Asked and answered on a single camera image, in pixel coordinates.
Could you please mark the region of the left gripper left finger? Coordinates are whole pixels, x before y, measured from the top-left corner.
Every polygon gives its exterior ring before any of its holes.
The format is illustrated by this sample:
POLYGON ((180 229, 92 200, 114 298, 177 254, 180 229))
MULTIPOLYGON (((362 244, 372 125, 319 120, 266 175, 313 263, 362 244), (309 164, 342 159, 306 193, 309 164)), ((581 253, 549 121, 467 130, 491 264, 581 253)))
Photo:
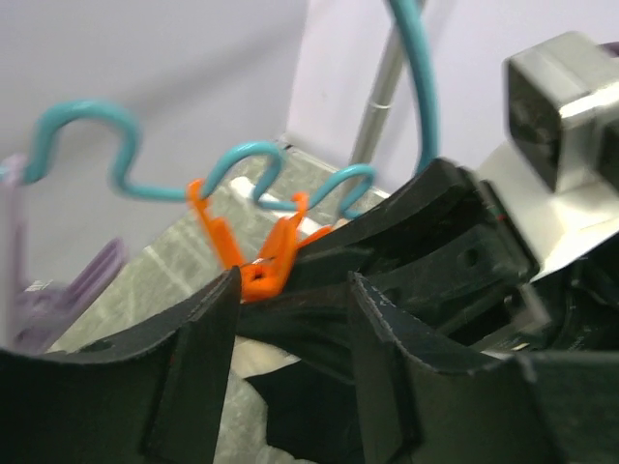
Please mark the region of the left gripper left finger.
POLYGON ((73 353, 1 354, 5 463, 210 463, 241 278, 73 353))

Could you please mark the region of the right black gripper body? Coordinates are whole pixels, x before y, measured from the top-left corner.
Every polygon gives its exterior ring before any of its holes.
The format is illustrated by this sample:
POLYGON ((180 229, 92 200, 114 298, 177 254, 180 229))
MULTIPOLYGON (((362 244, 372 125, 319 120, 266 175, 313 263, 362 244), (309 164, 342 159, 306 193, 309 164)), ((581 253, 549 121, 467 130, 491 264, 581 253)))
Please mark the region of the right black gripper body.
POLYGON ((540 279, 530 246, 488 181, 483 241, 463 255, 477 279, 463 312, 463 343, 478 351, 587 351, 618 346, 618 270, 612 238, 566 268, 540 279))

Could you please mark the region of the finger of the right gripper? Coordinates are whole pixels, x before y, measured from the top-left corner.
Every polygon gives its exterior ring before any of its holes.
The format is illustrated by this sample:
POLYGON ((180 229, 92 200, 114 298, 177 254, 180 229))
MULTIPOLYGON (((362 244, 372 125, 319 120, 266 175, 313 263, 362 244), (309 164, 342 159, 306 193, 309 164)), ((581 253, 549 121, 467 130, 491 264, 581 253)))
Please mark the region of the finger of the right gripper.
POLYGON ((436 160, 377 206, 303 247, 294 269, 334 271, 348 254, 352 271, 387 271, 410 263, 472 226, 479 216, 475 189, 470 171, 436 160))
MULTIPOLYGON (((400 309, 452 334, 521 283, 522 248, 506 232, 475 226, 429 255, 368 281, 400 309)), ((341 282, 243 304, 237 333, 314 367, 348 367, 347 292, 341 282)))

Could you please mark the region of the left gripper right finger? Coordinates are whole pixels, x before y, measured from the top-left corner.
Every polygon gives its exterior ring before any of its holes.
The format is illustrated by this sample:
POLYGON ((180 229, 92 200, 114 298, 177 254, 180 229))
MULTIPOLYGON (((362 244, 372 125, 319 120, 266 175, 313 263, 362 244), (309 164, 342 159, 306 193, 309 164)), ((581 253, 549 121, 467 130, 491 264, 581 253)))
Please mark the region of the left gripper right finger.
POLYGON ((369 463, 614 463, 618 357, 496 359, 349 278, 348 324, 369 463))

